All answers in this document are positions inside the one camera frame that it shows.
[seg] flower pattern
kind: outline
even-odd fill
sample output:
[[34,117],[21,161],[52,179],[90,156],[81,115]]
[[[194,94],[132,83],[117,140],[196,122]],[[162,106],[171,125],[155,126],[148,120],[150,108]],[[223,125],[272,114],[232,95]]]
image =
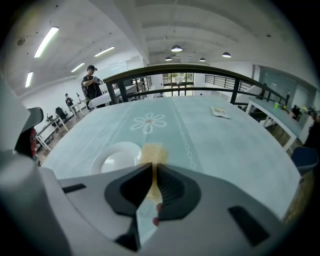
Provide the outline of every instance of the flower pattern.
[[145,117],[136,117],[134,121],[136,122],[131,126],[131,130],[137,130],[142,128],[144,134],[151,134],[154,131],[154,126],[165,127],[167,123],[161,119],[165,118],[164,114],[155,115],[153,113],[145,114]]

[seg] blue chair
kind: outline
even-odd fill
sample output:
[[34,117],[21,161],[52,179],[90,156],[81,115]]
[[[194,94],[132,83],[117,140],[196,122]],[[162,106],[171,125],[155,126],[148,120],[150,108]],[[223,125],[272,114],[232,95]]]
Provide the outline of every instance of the blue chair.
[[311,147],[297,147],[291,156],[301,176],[315,168],[319,162],[318,152]]

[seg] ceiling light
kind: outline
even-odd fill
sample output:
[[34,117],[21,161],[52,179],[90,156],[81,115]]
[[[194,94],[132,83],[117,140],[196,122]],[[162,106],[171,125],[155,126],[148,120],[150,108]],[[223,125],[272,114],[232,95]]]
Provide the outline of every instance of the ceiling light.
[[222,57],[231,58],[231,54],[229,52],[225,52],[224,54],[222,54]]
[[104,69],[104,68],[106,68],[106,67],[109,67],[109,65],[106,65],[106,66],[103,66],[103,67],[99,68],[98,71],[99,71],[99,70],[102,70],[102,69]]
[[97,53],[96,55],[94,55],[94,57],[98,57],[99,55],[104,54],[105,52],[110,51],[110,50],[112,50],[112,49],[114,49],[114,48],[115,48],[115,47],[112,46],[112,47],[110,47],[110,48],[108,48],[108,49],[105,49],[105,50]]
[[44,39],[42,40],[38,50],[36,50],[36,53],[34,55],[35,58],[39,58],[40,55],[42,54],[42,52],[44,51],[44,49],[46,48],[47,44],[49,43],[50,39],[55,35],[55,33],[59,30],[58,27],[53,26],[48,34],[46,34],[46,36],[44,37]]
[[174,45],[171,49],[171,52],[181,52],[182,48],[179,45]]
[[71,72],[75,72],[78,68],[80,68],[81,66],[83,66],[85,63],[82,62],[80,65],[76,66]]
[[25,88],[29,87],[30,82],[31,82],[31,78],[32,78],[32,75],[33,75],[33,74],[34,74],[33,72],[30,72],[30,73],[28,74],[28,76],[26,77]]

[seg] floor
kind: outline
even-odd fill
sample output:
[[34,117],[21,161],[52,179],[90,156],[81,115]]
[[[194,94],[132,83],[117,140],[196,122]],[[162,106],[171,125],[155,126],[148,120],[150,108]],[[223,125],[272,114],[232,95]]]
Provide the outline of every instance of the floor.
[[[89,111],[87,110],[87,108],[82,109],[82,112],[84,116],[89,114]],[[65,123],[66,127],[69,130],[72,129],[72,127],[74,127],[80,120],[82,120],[84,116],[82,116],[81,114],[79,114],[78,117],[72,116]],[[56,133],[53,133],[54,138],[49,144],[49,147],[51,149],[53,149],[55,145],[61,140],[61,138],[67,133],[63,127],[61,129],[62,129],[62,133],[58,129]],[[274,136],[274,138],[282,146],[284,146],[289,139],[289,135],[278,125],[268,127],[267,130],[272,134],[272,136]],[[298,139],[296,139],[296,141],[292,144],[291,148],[288,149],[287,151],[288,155],[291,156],[293,150],[296,147],[301,147],[301,146],[302,146],[302,143]],[[50,152],[43,149],[43,147],[41,147],[38,150],[37,154],[38,154],[38,160],[40,164],[43,163],[43,161],[46,159],[49,153]],[[313,188],[314,188],[314,176],[312,172],[309,172],[307,175],[303,177],[303,179],[300,181],[300,184],[298,185],[297,193],[288,209],[286,216],[284,217],[285,223],[290,223],[291,221],[296,220],[303,213],[304,209],[308,205],[308,202],[311,198]]]

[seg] white ceiling beam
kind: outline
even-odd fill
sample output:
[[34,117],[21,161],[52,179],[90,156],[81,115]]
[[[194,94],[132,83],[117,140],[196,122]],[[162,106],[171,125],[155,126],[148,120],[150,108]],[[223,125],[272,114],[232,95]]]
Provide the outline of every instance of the white ceiling beam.
[[[154,6],[154,5],[170,5],[170,4],[174,4],[174,3],[175,3],[175,1],[173,1],[173,0],[163,0],[163,1],[162,0],[156,0],[156,1],[137,0],[135,6],[137,8],[142,8],[142,7]],[[196,1],[196,0],[178,0],[177,5],[184,6],[184,7],[197,8],[197,9],[201,9],[201,10],[219,15],[219,16],[233,22],[234,24],[238,25],[243,30],[247,31],[248,33],[252,34],[253,36],[255,36],[251,27],[249,25],[245,24],[241,19],[239,19],[238,17],[234,16],[233,14],[231,14],[221,8],[218,8],[212,4],[206,4],[204,2],[200,2],[200,1]]]
[[102,11],[124,33],[149,64],[149,52],[142,31],[142,25],[132,0],[89,0]]
[[164,39],[163,37],[150,37],[145,39],[146,43],[152,43],[152,42],[194,42],[194,43],[202,43],[202,44],[208,44],[216,47],[223,47],[222,44],[210,40],[203,40],[203,39],[196,39],[196,38],[188,38],[188,37],[176,37],[176,38],[168,38]]
[[[162,28],[162,27],[167,27],[167,26],[168,26],[168,24],[165,22],[150,22],[150,23],[142,24],[142,29],[147,30],[147,29]],[[238,39],[236,39],[232,35],[226,34],[222,31],[219,31],[218,29],[214,29],[212,27],[201,26],[195,22],[176,21],[176,22],[172,23],[170,25],[170,27],[202,30],[202,31],[205,31],[208,33],[218,35],[218,36],[223,37],[225,39],[228,39],[234,43],[238,42]]]

